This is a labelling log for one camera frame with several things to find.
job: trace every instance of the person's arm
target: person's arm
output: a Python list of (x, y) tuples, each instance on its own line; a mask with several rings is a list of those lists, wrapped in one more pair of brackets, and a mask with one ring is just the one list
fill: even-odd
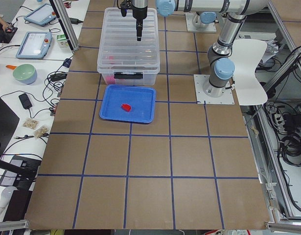
[(4, 21), (1, 17), (0, 17), (0, 24), (2, 24), (3, 30), (5, 30), (8, 27), (8, 23)]

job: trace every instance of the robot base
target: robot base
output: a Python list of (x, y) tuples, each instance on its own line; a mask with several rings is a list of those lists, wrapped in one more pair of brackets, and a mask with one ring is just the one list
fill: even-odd
[(218, 98), (213, 98), (207, 95), (203, 90), (203, 84), (207, 79), (209, 79), (209, 75), (194, 75), (196, 98), (198, 104), (234, 104), (234, 98), (231, 89), (225, 90), (223, 95)]
[(196, 27), (193, 25), (193, 18), (195, 17), (196, 13), (186, 13), (186, 25), (188, 32), (197, 32), (197, 33), (216, 33), (217, 30), (215, 28), (214, 23), (210, 23), (205, 27)]

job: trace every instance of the small packet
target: small packet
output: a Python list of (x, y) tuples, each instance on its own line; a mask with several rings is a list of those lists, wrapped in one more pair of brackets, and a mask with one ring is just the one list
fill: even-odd
[(23, 123), (23, 126), (35, 130), (38, 123), (39, 122), (34, 119), (27, 118), (26, 121)]
[(43, 125), (39, 129), (37, 129), (36, 131), (34, 131), (34, 137), (35, 138), (39, 138), (43, 134), (47, 133), (48, 131), (49, 131), (49, 128)]

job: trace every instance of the orange handle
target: orange handle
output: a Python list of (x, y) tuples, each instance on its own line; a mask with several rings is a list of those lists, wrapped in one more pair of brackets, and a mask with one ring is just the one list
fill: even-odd
[(6, 65), (6, 67), (7, 67), (8, 69), (14, 70), (17, 66), (14, 66), (14, 65)]

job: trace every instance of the white chair seat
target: white chair seat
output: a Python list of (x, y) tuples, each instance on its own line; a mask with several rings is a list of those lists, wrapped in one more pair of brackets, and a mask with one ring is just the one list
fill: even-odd
[(234, 41), (232, 55), (229, 57), (235, 64), (233, 79), (239, 105), (260, 105), (268, 97), (255, 76), (267, 44), (255, 39), (238, 39)]

